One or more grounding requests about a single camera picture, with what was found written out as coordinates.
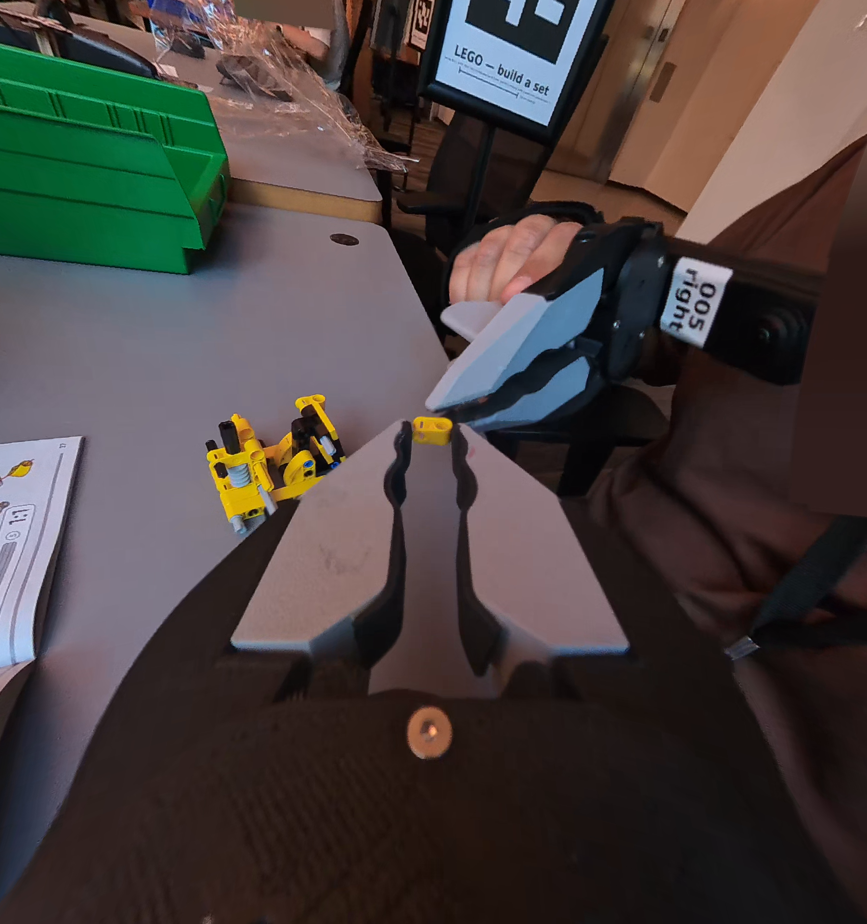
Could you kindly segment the green plastic storage bin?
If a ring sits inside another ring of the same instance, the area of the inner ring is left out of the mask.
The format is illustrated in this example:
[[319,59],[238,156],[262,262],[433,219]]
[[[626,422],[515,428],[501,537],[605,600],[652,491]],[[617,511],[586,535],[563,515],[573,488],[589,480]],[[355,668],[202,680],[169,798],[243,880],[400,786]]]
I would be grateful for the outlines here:
[[187,274],[231,175],[208,98],[0,44],[0,255]]

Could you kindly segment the lego instruction booklet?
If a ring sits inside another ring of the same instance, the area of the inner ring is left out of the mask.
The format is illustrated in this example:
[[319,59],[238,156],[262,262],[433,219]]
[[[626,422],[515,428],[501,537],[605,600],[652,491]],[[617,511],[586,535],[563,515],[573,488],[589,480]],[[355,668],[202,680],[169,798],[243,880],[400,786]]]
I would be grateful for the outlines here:
[[0,697],[39,657],[82,436],[0,444]]

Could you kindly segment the black bag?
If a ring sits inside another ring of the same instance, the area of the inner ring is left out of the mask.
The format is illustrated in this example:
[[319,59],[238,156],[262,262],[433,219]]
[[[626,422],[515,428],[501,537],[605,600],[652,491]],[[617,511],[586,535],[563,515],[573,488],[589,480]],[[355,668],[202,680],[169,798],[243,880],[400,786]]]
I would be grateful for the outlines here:
[[51,18],[0,14],[0,44],[135,77],[162,79],[158,66],[93,29]]

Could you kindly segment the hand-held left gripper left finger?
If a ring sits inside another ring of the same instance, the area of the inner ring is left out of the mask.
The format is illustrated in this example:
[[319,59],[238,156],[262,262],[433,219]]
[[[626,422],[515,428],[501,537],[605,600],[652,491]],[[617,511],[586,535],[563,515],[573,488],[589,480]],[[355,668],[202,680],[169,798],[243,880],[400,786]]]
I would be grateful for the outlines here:
[[403,625],[410,461],[411,425],[394,422],[302,496],[233,631],[236,650],[381,661]]

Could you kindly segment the yellow lego vehicle model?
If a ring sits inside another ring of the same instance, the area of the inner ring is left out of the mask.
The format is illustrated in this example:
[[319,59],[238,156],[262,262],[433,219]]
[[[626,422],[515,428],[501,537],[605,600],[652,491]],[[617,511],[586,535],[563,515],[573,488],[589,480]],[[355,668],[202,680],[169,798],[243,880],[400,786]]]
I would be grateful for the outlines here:
[[208,441],[207,462],[233,532],[249,535],[300,498],[347,458],[322,394],[296,400],[298,416],[276,445],[266,445],[249,421],[233,414],[219,423],[221,443]]

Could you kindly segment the person's right hand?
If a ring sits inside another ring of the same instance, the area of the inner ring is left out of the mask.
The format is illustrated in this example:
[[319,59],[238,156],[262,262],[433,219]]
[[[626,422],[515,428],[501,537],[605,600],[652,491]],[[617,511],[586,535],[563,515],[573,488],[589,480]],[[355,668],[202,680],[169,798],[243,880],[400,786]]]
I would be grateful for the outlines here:
[[490,230],[454,259],[448,305],[508,303],[562,265],[582,225],[534,214]]

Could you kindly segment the black office chair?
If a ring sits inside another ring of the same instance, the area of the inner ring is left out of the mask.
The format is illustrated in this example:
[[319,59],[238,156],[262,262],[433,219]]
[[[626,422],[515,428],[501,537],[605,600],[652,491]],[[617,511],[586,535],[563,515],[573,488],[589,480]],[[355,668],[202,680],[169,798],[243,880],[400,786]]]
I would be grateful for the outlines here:
[[424,191],[399,191],[398,209],[422,216],[427,243],[448,256],[479,225],[528,204],[550,156],[545,146],[456,113]]

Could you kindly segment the black plastic part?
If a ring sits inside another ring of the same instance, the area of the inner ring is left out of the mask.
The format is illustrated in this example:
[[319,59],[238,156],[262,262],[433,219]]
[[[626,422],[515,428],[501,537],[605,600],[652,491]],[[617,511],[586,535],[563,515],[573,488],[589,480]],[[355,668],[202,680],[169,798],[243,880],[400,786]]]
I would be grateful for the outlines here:
[[290,103],[293,98],[266,66],[248,55],[223,54],[216,62],[221,83],[231,83],[246,93]]

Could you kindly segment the person's brown jacket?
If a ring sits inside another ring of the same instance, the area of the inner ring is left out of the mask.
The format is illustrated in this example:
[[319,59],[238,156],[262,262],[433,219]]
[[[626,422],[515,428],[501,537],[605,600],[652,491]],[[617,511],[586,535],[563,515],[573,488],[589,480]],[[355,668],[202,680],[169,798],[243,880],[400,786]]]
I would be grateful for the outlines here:
[[[669,432],[602,476],[587,509],[728,645],[831,518],[788,496],[796,388],[696,351],[662,379],[675,382]],[[867,917],[867,647],[766,652],[736,678],[800,820]]]

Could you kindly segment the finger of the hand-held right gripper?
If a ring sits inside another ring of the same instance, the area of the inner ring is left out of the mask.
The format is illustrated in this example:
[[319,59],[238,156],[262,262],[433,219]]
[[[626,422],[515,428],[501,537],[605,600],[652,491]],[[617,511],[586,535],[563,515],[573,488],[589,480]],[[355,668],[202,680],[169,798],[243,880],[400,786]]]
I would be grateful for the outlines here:
[[451,408],[451,421],[479,433],[541,422],[584,392],[590,372],[584,350],[543,353],[487,396]]
[[571,274],[559,271],[507,304],[466,301],[447,307],[440,315],[444,326],[467,341],[464,351],[448,366],[429,393],[431,413],[451,413],[469,399],[483,398],[510,376],[526,369],[539,355],[554,350],[584,350],[591,372],[584,392],[554,413],[577,413],[606,388],[601,376],[603,342],[588,336],[599,317],[604,296],[604,271]]

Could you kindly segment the clear plastic wrap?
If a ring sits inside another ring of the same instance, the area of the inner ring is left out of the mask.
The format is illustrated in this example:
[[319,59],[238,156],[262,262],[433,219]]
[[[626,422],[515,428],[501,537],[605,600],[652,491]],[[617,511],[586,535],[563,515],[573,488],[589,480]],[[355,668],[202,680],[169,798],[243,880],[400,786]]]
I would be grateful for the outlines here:
[[351,52],[347,2],[304,2],[303,12],[254,16],[250,2],[148,2],[160,52],[176,52],[178,40],[207,40],[215,63],[223,54],[248,55],[264,64],[293,101],[254,96],[222,84],[229,94],[220,111],[259,111],[266,133],[294,132],[330,139],[347,159],[370,170],[406,171],[400,155],[386,151],[355,106],[340,93]]

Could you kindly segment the person's right forearm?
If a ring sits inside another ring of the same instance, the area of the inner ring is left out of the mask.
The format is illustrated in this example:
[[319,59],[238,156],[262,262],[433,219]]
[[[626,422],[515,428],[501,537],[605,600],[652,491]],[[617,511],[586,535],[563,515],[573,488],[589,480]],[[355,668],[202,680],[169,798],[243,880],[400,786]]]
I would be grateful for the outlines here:
[[728,293],[748,289],[816,305],[866,147],[867,133],[806,178],[749,210],[708,245],[670,238],[668,255],[733,270]]

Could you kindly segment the white sign on black stand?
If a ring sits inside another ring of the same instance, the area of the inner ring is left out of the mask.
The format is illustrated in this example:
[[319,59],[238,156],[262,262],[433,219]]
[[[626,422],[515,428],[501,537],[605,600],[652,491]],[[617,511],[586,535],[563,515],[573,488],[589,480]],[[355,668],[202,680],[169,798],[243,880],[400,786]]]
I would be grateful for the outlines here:
[[484,126],[463,214],[477,216],[495,133],[549,150],[600,63],[612,1],[444,1],[432,11],[418,93]]

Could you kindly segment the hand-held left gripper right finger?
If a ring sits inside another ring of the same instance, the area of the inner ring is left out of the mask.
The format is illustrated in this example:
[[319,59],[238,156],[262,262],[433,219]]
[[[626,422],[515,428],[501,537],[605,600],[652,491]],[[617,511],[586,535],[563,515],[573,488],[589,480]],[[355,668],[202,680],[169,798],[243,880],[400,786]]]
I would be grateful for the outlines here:
[[560,500],[469,426],[452,433],[458,628],[492,697],[630,666],[630,642]]

